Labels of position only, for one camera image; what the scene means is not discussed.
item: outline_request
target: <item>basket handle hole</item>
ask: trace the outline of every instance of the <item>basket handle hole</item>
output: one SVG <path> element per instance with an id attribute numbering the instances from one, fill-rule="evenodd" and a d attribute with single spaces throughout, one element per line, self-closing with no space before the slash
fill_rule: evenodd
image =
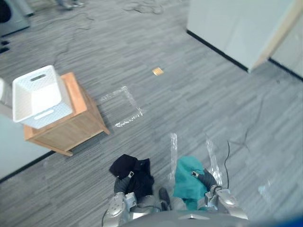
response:
<path id="1" fill-rule="evenodd" d="M 35 120 L 39 120 L 40 118 L 43 118 L 43 117 L 45 117 L 45 116 L 47 116 L 47 115 L 49 115 L 49 114 L 51 114 L 51 113 L 53 113 L 53 110 L 46 111 L 46 112 L 44 112 L 44 113 L 42 113 L 42 114 L 40 114 L 40 115 L 34 117 L 34 119 L 35 119 Z"/>
<path id="2" fill-rule="evenodd" d="M 43 77 L 45 77 L 45 76 L 46 76 L 45 74 L 42 74 L 42 75 L 40 75 L 40 76 L 31 78 L 30 81 L 35 81 L 35 80 L 38 80 L 38 79 L 43 78 Z"/>

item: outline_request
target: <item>black cable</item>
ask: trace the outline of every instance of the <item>black cable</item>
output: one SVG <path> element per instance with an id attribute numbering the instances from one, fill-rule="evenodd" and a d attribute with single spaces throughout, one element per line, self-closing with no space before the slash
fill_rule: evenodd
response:
<path id="1" fill-rule="evenodd" d="M 101 222 L 101 226 L 103 226 L 103 219 L 104 219 L 105 214 L 106 214 L 106 212 L 107 212 L 107 211 L 108 211 L 108 210 L 106 210 L 106 211 L 104 212 L 103 216 L 102 216 L 102 222 Z"/>
<path id="2" fill-rule="evenodd" d="M 70 39 L 70 41 L 66 44 L 66 49 L 57 53 L 55 56 L 54 56 L 54 61 L 53 61 L 53 65 L 55 65 L 57 63 L 57 60 L 58 60 L 58 57 L 63 54 L 63 53 L 67 53 L 69 50 L 70 50 L 70 44 L 72 43 L 72 41 L 75 39 L 75 36 L 76 36 L 76 31 L 77 30 L 90 30 L 91 29 L 91 22 L 89 24 L 89 27 L 88 28 L 83 28 L 83 27 L 78 27 L 74 30 L 73 34 L 72 34 L 72 38 Z"/>
<path id="3" fill-rule="evenodd" d="M 227 144 L 228 144 L 228 155 L 224 161 L 224 166 L 225 166 L 225 170 L 226 170 L 226 176 L 227 176 L 227 188 L 229 188 L 229 176 L 228 176 L 228 171 L 227 171 L 227 167 L 226 167 L 226 161 L 227 159 L 229 158 L 229 154 L 231 152 L 231 148 L 230 148 L 230 145 L 229 145 L 229 141 L 227 141 Z"/>
<path id="4" fill-rule="evenodd" d="M 246 149 L 248 150 L 249 153 L 250 153 L 250 149 L 249 149 L 248 145 L 246 144 L 246 140 L 247 140 L 249 132 L 256 126 L 256 124 L 260 120 L 261 112 L 262 112 L 262 109 L 263 109 L 264 98 L 265 98 L 265 96 L 262 97 L 262 100 L 260 102 L 259 111 L 258 111 L 258 114 L 257 114 L 257 117 L 256 117 L 255 121 L 245 131 L 245 135 L 244 135 L 243 141 L 242 142 L 236 142 L 236 141 L 232 141 L 232 140 L 229 141 L 230 143 L 233 143 L 233 144 L 236 144 L 238 146 L 241 146 L 241 148 L 243 146 L 246 147 Z"/>
<path id="5" fill-rule="evenodd" d="M 87 20 L 90 21 L 89 27 L 87 27 L 87 28 L 85 28 L 85 27 L 78 27 L 78 28 L 76 28 L 76 29 L 74 30 L 74 32 L 73 32 L 73 34 L 72 34 L 72 37 L 71 37 L 70 41 L 66 44 L 66 49 L 63 50 L 63 51 L 61 51 L 61 52 L 59 52 L 59 53 L 57 53 L 57 54 L 54 56 L 53 65 L 55 65 L 55 64 L 57 63 L 58 57 L 59 57 L 61 54 L 67 53 L 67 52 L 70 50 L 70 44 L 71 44 L 72 41 L 75 39 L 76 32 L 77 32 L 78 30 L 90 30 L 90 29 L 91 29 L 91 23 L 92 23 L 93 21 L 95 21 L 95 19 L 91 18 L 91 17 L 89 16 L 88 13 L 86 13 L 86 12 L 81 12 L 81 13 L 78 13 L 78 14 L 72 16 L 72 17 L 69 17 L 69 18 L 54 20 L 54 21 L 52 21 L 52 22 L 46 24 L 46 25 L 43 26 L 42 28 L 36 29 L 36 30 L 34 30 L 34 31 L 29 31 L 29 32 L 41 31 L 41 30 L 45 29 L 46 27 L 48 27 L 49 25 L 54 24 L 54 23 L 56 23 L 56 22 L 58 22 L 58 21 L 71 20 L 71 19 L 73 19 L 73 18 L 75 18 L 75 17 L 77 17 L 77 16 L 79 16 L 79 15 L 82 15 L 82 14 L 85 15 L 85 18 L 86 18 Z"/>
<path id="6" fill-rule="evenodd" d="M 123 10 L 136 11 L 139 13 L 153 13 L 157 15 L 164 12 L 163 6 L 157 3 L 156 0 L 131 1 L 125 4 Z"/>
<path id="7" fill-rule="evenodd" d="M 34 31 L 30 31 L 30 30 L 29 30 L 28 32 L 37 32 L 37 31 L 41 31 L 41 30 L 45 29 L 46 27 L 48 27 L 49 25 L 51 25 L 51 24 L 53 24 L 53 23 L 55 23 L 55 22 L 58 22 L 58 21 L 65 21 L 65 20 L 71 20 L 71 19 L 73 19 L 73 18 L 75 18 L 75 17 L 77 17 L 77 16 L 79 16 L 79 15 L 81 15 L 81 14 L 86 15 L 86 19 L 88 19 L 88 20 L 95 20 L 95 19 L 90 18 L 88 13 L 81 12 L 81 13 L 78 13 L 78 14 L 72 16 L 72 17 L 69 17 L 69 18 L 53 20 L 52 22 L 46 24 L 46 25 L 45 25 L 44 27 L 42 27 L 42 28 L 36 29 L 36 30 L 34 30 Z"/>

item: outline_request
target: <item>clear plastic tape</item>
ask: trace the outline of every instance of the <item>clear plastic tape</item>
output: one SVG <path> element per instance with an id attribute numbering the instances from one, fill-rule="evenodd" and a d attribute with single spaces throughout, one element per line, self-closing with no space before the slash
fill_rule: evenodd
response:
<path id="1" fill-rule="evenodd" d="M 177 168 L 177 160 L 178 160 L 178 140 L 177 134 L 170 134 L 170 175 L 169 179 L 174 183 L 175 182 L 175 173 Z"/>
<path id="2" fill-rule="evenodd" d="M 268 204 L 271 204 L 272 200 L 273 200 L 271 194 L 269 193 L 269 189 L 272 186 L 272 184 L 273 184 L 273 179 L 267 180 L 267 182 L 265 182 L 265 184 L 260 185 L 258 187 L 258 192 L 260 193 L 260 195 L 265 199 L 265 201 Z"/>
<path id="3" fill-rule="evenodd" d="M 120 94 L 121 92 L 124 92 L 126 98 L 128 99 L 128 101 L 130 102 L 130 104 L 136 108 L 136 110 L 138 111 L 135 115 L 131 116 L 129 119 L 120 121 L 115 123 L 115 127 L 121 128 L 123 126 L 125 126 L 126 124 L 133 122 L 134 120 L 136 120 L 138 117 L 142 117 L 143 116 L 143 110 L 137 105 L 137 102 L 134 100 L 133 95 L 128 91 L 127 86 L 123 86 L 121 87 L 119 90 L 116 90 L 108 95 L 104 95 L 100 98 L 100 102 L 106 101 L 108 99 L 111 99 L 115 96 L 117 96 L 118 94 Z"/>
<path id="4" fill-rule="evenodd" d="M 110 94 L 108 94 L 108 95 L 104 95 L 104 96 L 102 96 L 102 97 L 100 98 L 100 102 L 103 102 L 103 101 L 106 101 L 106 100 L 108 100 L 108 99 L 110 99 L 110 98 L 113 98 L 113 97 L 115 97 L 116 95 L 118 95 L 118 94 L 121 93 L 121 92 L 123 92 L 123 90 L 122 90 L 122 89 L 119 89 L 119 90 L 114 91 L 114 92 L 112 92 L 112 93 L 110 93 Z"/>
<path id="5" fill-rule="evenodd" d="M 217 158 L 216 155 L 214 154 L 214 150 L 215 150 L 214 143 L 208 137 L 205 143 L 210 158 L 210 164 L 211 164 L 210 172 L 214 176 L 215 180 L 217 181 L 217 184 L 222 185 L 222 172 L 219 170 Z"/>

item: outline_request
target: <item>black cloth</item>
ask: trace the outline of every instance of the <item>black cloth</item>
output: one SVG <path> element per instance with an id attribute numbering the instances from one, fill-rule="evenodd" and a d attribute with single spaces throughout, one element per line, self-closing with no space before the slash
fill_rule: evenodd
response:
<path id="1" fill-rule="evenodd" d="M 151 175 L 151 164 L 149 159 L 138 160 L 129 155 L 120 156 L 109 168 L 109 171 L 119 179 L 128 176 L 130 171 L 134 175 L 127 187 L 126 193 L 134 192 L 139 200 L 145 195 L 152 195 L 152 185 L 154 183 Z"/>
<path id="2" fill-rule="evenodd" d="M 11 11 L 4 0 L 0 0 L 0 23 L 8 22 L 11 18 Z"/>

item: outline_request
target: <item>white plastic basket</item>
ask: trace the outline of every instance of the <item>white plastic basket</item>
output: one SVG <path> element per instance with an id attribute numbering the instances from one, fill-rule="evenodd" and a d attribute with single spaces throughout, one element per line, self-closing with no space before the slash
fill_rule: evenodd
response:
<path id="1" fill-rule="evenodd" d="M 13 120 L 40 129 L 72 113 L 64 82 L 52 65 L 13 81 Z"/>

